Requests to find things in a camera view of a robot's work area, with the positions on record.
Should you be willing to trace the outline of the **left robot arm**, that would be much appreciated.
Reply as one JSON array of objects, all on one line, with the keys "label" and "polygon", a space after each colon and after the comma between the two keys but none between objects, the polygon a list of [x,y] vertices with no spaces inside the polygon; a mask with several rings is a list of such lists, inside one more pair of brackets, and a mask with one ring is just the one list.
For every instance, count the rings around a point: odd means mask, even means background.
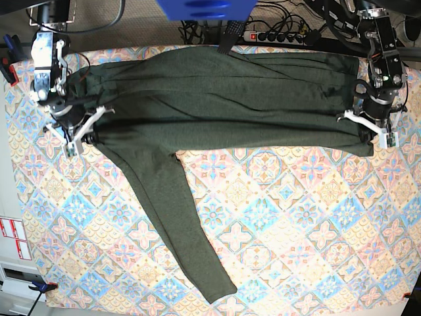
[{"label": "left robot arm", "polygon": [[338,116],[365,127],[362,139],[378,135],[383,149],[397,147],[399,137],[397,121],[391,121],[395,113],[399,119],[407,110],[406,105],[394,106],[395,98],[407,87],[407,74],[397,49],[395,31],[385,8],[367,1],[342,1],[341,4],[360,18],[357,35],[368,48],[369,81],[355,80],[351,91],[362,101]]}]

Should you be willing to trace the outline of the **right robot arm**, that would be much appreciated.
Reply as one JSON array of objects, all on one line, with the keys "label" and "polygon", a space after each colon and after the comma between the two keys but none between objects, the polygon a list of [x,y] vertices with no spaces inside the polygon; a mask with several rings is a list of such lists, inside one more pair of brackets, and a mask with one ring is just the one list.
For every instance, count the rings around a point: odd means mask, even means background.
[{"label": "right robot arm", "polygon": [[94,144],[97,141],[95,123],[111,111],[103,105],[86,109],[86,104],[97,103],[99,96],[76,97],[70,89],[70,71],[65,57],[70,52],[68,25],[74,22],[69,15],[71,4],[76,2],[44,2],[36,5],[35,17],[32,9],[26,11],[30,25],[39,28],[31,48],[34,79],[30,97],[51,115],[54,123],[47,124],[43,130],[50,131],[61,141],[67,158],[81,155],[83,143]]}]

